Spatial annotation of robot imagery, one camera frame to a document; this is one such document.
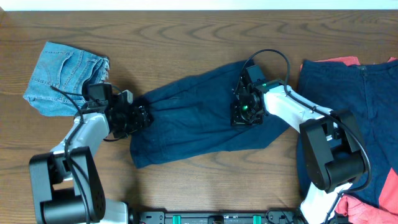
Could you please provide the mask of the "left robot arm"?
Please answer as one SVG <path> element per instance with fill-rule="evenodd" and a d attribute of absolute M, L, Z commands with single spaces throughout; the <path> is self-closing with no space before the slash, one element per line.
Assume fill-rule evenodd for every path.
<path fill-rule="evenodd" d="M 133 222 L 127 203 L 105 197 L 94 156 L 109 134 L 125 139 L 152 120 L 144 106 L 133 106 L 129 90 L 100 83 L 90 85 L 87 96 L 64 140 L 29 161 L 37 223 Z"/>

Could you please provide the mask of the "light blue denim shorts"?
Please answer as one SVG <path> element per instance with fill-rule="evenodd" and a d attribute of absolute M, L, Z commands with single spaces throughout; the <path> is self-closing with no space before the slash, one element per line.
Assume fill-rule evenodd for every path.
<path fill-rule="evenodd" d="M 79 106 L 90 84 L 108 79 L 109 59 L 68 45 L 46 42 L 29 80 L 23 98 L 41 115 L 73 116 L 77 109 L 61 93 L 69 92 Z"/>

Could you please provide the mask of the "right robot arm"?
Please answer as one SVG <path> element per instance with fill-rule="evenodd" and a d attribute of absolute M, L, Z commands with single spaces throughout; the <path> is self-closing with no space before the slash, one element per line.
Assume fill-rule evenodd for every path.
<path fill-rule="evenodd" d="M 234 94 L 233 126 L 262 124 L 264 116 L 274 115 L 300 134 L 311 184 L 295 223 L 328 223 L 344 194 L 367 187 L 352 186 L 371 172 L 352 112 L 317 105 L 281 80 L 268 82 L 257 65 L 243 67 Z"/>

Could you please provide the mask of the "navy blue shorts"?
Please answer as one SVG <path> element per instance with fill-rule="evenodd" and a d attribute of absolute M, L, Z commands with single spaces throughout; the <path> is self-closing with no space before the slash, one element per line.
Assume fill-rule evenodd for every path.
<path fill-rule="evenodd" d="M 238 61 L 189 76 L 137 97 L 152 118 L 132 134 L 130 153 L 136 168 L 164 164 L 219 151 L 262 149 L 288 129 L 274 115 L 262 124 L 232 126 L 233 88 L 244 65 Z"/>

